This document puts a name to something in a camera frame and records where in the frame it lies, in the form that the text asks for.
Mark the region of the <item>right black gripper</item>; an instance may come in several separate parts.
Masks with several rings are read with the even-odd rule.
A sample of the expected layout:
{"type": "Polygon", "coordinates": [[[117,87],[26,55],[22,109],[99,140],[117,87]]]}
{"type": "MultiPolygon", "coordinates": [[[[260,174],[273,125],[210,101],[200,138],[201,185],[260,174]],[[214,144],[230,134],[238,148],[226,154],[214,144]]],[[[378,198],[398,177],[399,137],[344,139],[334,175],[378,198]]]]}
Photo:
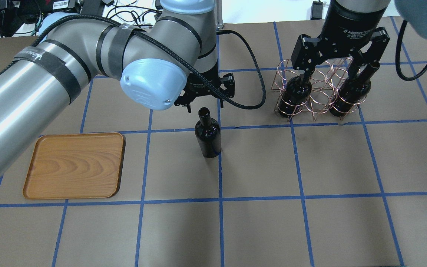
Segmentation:
{"type": "Polygon", "coordinates": [[[367,63],[378,62],[390,37],[378,27],[387,4],[330,4],[320,35],[300,35],[290,61],[293,69],[303,70],[299,85],[310,88],[310,71],[329,59],[352,56],[348,83],[365,83],[359,70],[367,63]]]}

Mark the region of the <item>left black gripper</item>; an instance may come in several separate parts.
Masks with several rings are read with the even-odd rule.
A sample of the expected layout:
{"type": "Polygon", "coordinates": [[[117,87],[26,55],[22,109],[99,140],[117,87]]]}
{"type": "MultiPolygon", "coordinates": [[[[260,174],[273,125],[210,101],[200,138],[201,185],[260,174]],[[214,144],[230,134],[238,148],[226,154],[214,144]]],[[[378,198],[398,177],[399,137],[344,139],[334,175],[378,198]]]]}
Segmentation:
{"type": "MultiPolygon", "coordinates": [[[[206,75],[206,79],[220,91],[227,98],[233,98],[235,95],[235,80],[232,73],[228,73],[219,76],[206,75]]],[[[206,83],[204,83],[200,78],[195,74],[190,74],[188,76],[188,82],[183,88],[183,95],[179,96],[174,102],[175,106],[184,106],[188,113],[192,113],[191,102],[200,96],[214,96],[219,99],[219,109],[224,108],[225,100],[220,98],[217,93],[210,89],[206,83]]]]}

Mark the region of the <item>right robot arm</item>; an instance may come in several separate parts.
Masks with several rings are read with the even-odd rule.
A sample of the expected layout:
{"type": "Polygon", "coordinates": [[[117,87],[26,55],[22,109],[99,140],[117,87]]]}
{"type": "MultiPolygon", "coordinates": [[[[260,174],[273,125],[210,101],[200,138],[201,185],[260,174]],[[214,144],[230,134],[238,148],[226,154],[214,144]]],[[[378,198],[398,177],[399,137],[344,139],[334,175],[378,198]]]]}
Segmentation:
{"type": "MultiPolygon", "coordinates": [[[[381,48],[388,41],[384,30],[377,26],[389,4],[389,0],[332,0],[319,36],[298,37],[290,58],[293,69],[303,71],[297,84],[307,85],[316,66],[328,59],[352,56],[354,71],[378,62],[383,54],[381,48]]],[[[415,76],[405,76],[400,68],[401,44],[408,25],[427,39],[427,0],[396,0],[394,5],[403,20],[395,54],[396,71],[402,80],[413,81],[427,71],[427,64],[415,76]]]]}

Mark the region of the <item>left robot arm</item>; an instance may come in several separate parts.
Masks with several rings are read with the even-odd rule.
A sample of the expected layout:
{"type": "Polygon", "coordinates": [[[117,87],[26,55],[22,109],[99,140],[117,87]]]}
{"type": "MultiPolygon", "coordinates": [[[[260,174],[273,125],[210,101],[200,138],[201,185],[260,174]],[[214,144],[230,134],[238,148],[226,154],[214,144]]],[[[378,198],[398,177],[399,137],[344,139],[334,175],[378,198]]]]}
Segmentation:
{"type": "Polygon", "coordinates": [[[57,20],[0,73],[0,176],[96,75],[151,110],[217,63],[216,1],[162,0],[149,32],[95,15],[57,20]]]}

